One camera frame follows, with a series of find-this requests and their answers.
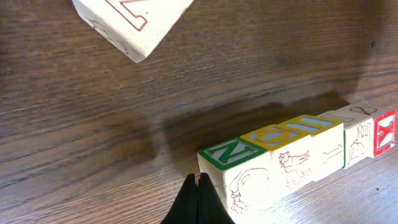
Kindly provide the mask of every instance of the wooden table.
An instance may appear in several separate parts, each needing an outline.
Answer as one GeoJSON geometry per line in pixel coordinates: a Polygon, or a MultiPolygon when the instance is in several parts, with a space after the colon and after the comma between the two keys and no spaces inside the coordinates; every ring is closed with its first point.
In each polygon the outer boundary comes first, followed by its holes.
{"type": "MultiPolygon", "coordinates": [[[[396,0],[195,1],[139,64],[70,0],[0,12],[0,222],[158,223],[203,147],[348,103],[398,109],[396,0]]],[[[397,223],[397,185],[394,148],[264,221],[397,223]]]]}

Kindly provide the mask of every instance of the block with green top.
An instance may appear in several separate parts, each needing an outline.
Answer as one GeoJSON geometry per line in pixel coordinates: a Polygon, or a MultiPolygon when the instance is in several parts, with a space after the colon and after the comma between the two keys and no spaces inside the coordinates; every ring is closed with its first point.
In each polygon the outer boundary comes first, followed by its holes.
{"type": "Polygon", "coordinates": [[[234,221],[254,215],[274,203],[270,190],[271,156],[267,149],[232,138],[198,152],[200,172],[206,172],[234,221]]]}

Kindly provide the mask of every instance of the block with yellow top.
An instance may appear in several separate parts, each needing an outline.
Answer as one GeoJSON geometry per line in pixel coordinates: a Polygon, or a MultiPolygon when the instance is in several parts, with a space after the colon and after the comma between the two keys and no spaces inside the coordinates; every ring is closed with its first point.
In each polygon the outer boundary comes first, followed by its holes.
{"type": "Polygon", "coordinates": [[[274,204],[270,190],[269,151],[240,138],[232,138],[198,152],[200,172],[206,172],[231,218],[254,218],[274,204]]]}
{"type": "Polygon", "coordinates": [[[276,197],[291,194],[312,181],[313,149],[309,133],[273,124],[241,138],[269,150],[271,188],[276,197]]]}
{"type": "Polygon", "coordinates": [[[344,166],[344,125],[342,121],[301,115],[279,125],[311,135],[313,180],[323,179],[344,166]]]}

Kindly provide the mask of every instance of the toy block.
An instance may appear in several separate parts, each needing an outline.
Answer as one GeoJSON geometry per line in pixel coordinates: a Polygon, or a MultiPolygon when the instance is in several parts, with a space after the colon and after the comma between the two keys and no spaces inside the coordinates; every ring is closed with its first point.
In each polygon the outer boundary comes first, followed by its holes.
{"type": "Polygon", "coordinates": [[[72,0],[78,15],[131,60],[145,59],[193,0],[72,0]]]}
{"type": "Polygon", "coordinates": [[[234,221],[274,204],[271,155],[266,149],[232,138],[199,151],[197,156],[200,172],[210,176],[234,221]]]}
{"type": "Polygon", "coordinates": [[[307,132],[273,124],[241,138],[269,150],[271,186],[276,197],[291,194],[312,181],[312,139],[307,132]]]}
{"type": "Polygon", "coordinates": [[[397,111],[363,105],[348,105],[338,109],[350,116],[370,116],[373,119],[373,151],[369,157],[375,158],[396,145],[397,111]]]}
{"type": "Polygon", "coordinates": [[[371,155],[373,151],[373,120],[370,116],[348,111],[328,111],[318,115],[338,119],[344,124],[344,169],[371,155]]]}
{"type": "Polygon", "coordinates": [[[313,147],[312,179],[318,181],[344,165],[343,122],[311,115],[290,119],[281,126],[309,133],[313,147]]]}

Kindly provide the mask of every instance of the green block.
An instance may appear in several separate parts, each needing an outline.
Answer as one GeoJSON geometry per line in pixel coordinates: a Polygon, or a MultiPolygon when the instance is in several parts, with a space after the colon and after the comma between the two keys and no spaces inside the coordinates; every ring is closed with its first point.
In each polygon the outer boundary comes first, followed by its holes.
{"type": "Polygon", "coordinates": [[[199,155],[219,170],[226,170],[267,151],[261,146],[236,137],[203,149],[199,151],[199,155]]]}

